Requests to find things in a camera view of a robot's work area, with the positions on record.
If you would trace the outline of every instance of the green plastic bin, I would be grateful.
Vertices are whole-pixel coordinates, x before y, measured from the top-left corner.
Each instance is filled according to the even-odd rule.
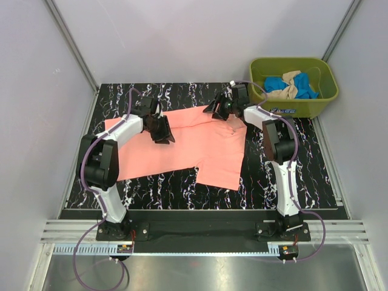
[[[258,58],[250,64],[249,73],[250,80],[264,88],[267,77],[282,77],[284,73],[296,70],[308,74],[311,88],[319,92],[317,99],[269,99],[262,107],[280,115],[314,118],[338,95],[333,73],[324,61],[316,58]],[[251,102],[264,100],[256,86],[249,84],[248,91]]]

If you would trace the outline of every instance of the marbled surface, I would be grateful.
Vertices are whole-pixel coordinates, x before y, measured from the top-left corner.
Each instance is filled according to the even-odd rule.
[[[123,115],[125,94],[135,86],[144,96],[158,97],[164,111],[207,105],[227,83],[103,84],[93,112],[89,133],[104,130],[104,120]],[[140,102],[133,96],[132,104]],[[297,165],[298,196],[305,208],[335,208],[335,197],[311,120],[295,119],[300,148]],[[248,126],[238,191],[197,184],[197,169],[184,169],[118,182],[128,209],[273,209],[277,192],[275,172],[263,152],[263,134]],[[94,196],[75,179],[67,209],[96,209]]]

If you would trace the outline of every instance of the black platform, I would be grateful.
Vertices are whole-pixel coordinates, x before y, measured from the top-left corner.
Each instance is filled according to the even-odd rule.
[[[226,85],[175,83],[135,84],[135,87],[145,96],[158,97],[167,111],[207,105],[217,92],[226,89]],[[103,131],[105,119],[117,118],[126,112],[125,94],[131,86],[133,84],[101,86],[89,133]],[[136,101],[139,98],[134,96],[132,103]],[[305,208],[337,209],[313,124],[307,118],[296,119],[295,123],[301,144],[296,177],[300,204]],[[122,202],[133,210],[274,209],[277,200],[275,173],[264,156],[262,137],[260,130],[248,126],[238,191],[197,184],[196,169],[192,168],[120,181],[118,190]],[[86,214],[82,214],[85,211],[76,210],[98,209],[98,203],[91,193],[81,188],[79,179],[75,179],[65,209],[62,218],[70,218],[70,210],[75,210],[72,217],[86,218]]]

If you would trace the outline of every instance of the white wall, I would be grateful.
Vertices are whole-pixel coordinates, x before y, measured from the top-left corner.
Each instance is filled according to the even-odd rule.
[[[93,94],[42,0],[0,2],[0,289],[25,290]]]
[[[364,1],[329,64],[339,97],[321,116],[352,215],[388,286],[388,1]]]
[[[351,0],[55,2],[105,83],[229,81],[261,56],[320,58]]]

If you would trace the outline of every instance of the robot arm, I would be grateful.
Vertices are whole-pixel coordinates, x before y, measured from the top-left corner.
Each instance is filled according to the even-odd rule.
[[[275,221],[275,230],[280,234],[298,231],[303,226],[303,219],[292,200],[289,187],[288,161],[295,150],[295,141],[292,132],[282,121],[271,117],[256,105],[250,104],[247,89],[244,85],[233,85],[231,93],[218,93],[215,99],[204,110],[213,113],[213,118],[227,120],[230,114],[241,118],[244,122],[253,124],[263,131],[264,153],[271,161],[275,170],[278,189],[278,218]],[[291,117],[284,117],[295,129]],[[296,161],[291,164],[292,191],[295,193],[295,202],[298,202],[296,189]]]
[[[106,130],[97,136],[85,135],[81,140],[78,154],[77,176],[80,176],[82,160],[90,145],[101,135],[106,135],[92,150],[85,165],[85,180],[91,189],[96,190],[107,209],[106,221],[114,225],[117,233],[124,233],[121,225],[126,212],[123,206],[116,182],[119,175],[118,150],[132,137],[143,130],[150,132],[155,143],[169,144],[175,142],[169,122],[163,115],[161,104],[157,99],[144,97],[142,105],[131,110],[127,118],[124,115],[117,128]]]

